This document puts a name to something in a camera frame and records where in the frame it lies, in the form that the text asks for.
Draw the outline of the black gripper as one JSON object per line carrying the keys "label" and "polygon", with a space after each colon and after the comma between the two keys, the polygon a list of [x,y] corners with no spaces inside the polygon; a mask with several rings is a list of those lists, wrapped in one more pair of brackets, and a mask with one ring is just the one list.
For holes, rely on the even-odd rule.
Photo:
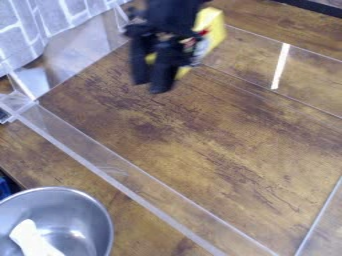
{"label": "black gripper", "polygon": [[152,66],[146,57],[157,50],[150,93],[173,89],[178,70],[197,65],[204,58],[208,30],[196,31],[201,8],[210,0],[148,0],[145,10],[133,11],[141,23],[126,26],[125,34],[133,38],[130,45],[131,75],[135,85],[150,82]]}

